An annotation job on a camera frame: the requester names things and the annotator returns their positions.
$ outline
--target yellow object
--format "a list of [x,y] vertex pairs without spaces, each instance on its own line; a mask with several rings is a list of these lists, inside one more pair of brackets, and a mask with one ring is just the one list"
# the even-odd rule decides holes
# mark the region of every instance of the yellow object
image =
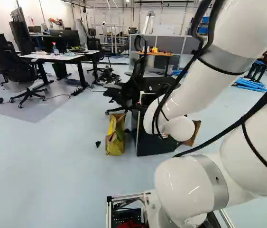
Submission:
[[121,155],[125,146],[125,118],[126,114],[111,114],[108,133],[106,136],[106,154]]
[[157,53],[158,52],[158,48],[157,47],[153,47],[152,48],[152,53]]

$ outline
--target bottle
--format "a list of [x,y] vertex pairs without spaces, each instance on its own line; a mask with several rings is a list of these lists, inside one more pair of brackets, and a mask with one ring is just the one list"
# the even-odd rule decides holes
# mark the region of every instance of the bottle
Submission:
[[53,49],[53,53],[54,53],[54,55],[55,56],[57,56],[57,55],[59,55],[59,51],[58,51],[58,49],[56,48],[56,46],[55,46],[55,42],[52,42],[52,44],[53,44],[53,47],[52,47],[52,49]]

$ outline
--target cardboard box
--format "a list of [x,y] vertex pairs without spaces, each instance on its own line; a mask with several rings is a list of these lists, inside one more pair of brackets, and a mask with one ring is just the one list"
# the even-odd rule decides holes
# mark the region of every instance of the cardboard box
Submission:
[[110,124],[106,136],[106,154],[121,155],[125,149],[126,114],[110,114]]
[[196,135],[198,134],[198,131],[199,131],[200,126],[201,126],[201,121],[200,120],[193,120],[193,123],[194,123],[194,126],[195,126],[195,130],[194,130],[194,133],[193,133],[192,137],[184,142],[184,144],[186,146],[193,146],[194,140],[195,140]]

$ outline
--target red object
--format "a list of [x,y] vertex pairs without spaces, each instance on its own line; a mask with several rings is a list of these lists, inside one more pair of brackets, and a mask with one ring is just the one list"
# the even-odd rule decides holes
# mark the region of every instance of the red object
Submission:
[[147,228],[147,226],[143,224],[134,224],[133,221],[130,220],[118,225],[117,228]]

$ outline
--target office chair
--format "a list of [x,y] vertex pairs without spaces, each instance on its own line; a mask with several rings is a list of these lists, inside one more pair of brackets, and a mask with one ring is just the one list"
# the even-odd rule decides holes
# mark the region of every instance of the office chair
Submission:
[[[135,47],[137,50],[141,49],[139,44],[142,36],[137,35],[135,39]],[[139,95],[141,91],[145,93],[154,93],[159,97],[164,94],[169,86],[174,82],[173,77],[143,77],[145,68],[147,65],[147,52],[137,59],[134,63],[133,71],[129,81],[125,83],[115,83],[113,85],[106,84],[103,87],[107,90],[103,93],[104,96],[111,97],[109,103],[115,101],[120,105],[118,108],[108,109],[105,114],[109,115],[110,112],[116,112],[125,110],[132,111],[133,109],[138,109],[139,111],[144,111],[137,102],[139,100]],[[132,100],[133,105],[128,105],[128,102]]]
[[[15,49],[14,49],[14,46],[13,46],[13,43],[12,43],[12,42],[10,42],[10,41],[6,41],[6,44],[7,44],[7,46],[9,47],[9,49],[10,49],[12,52],[16,53],[16,51],[15,51]],[[4,84],[5,84],[5,83],[8,83],[9,80],[8,80],[8,78],[7,78],[7,76],[6,76],[6,72],[5,72],[4,70],[2,70],[1,67],[0,67],[0,74],[2,74],[2,76],[3,76],[3,78],[4,78],[4,82],[1,82],[1,83],[0,83],[0,86],[4,86]]]
[[[110,68],[111,68],[110,56],[108,55],[108,53],[105,53],[103,51],[103,49],[101,47],[100,39],[95,38],[95,35],[96,35],[95,29],[90,28],[90,29],[88,29],[88,32],[89,32],[89,35],[91,36],[91,38],[87,39],[88,50],[101,51],[101,52],[97,53],[95,61],[97,63],[99,63],[101,60],[103,60],[105,57],[107,57],[108,61],[109,61]],[[98,70],[103,72],[104,68],[98,67]]]
[[46,100],[44,95],[39,95],[37,93],[46,91],[47,89],[29,89],[36,79],[37,59],[32,59],[31,64],[22,60],[14,51],[14,48],[9,44],[5,46],[0,46],[0,71],[3,72],[4,76],[12,82],[18,82],[21,91],[26,89],[24,93],[18,96],[13,96],[10,98],[10,102],[13,103],[14,99],[24,97],[18,107],[23,108],[23,103],[32,96],[40,97],[43,101]]

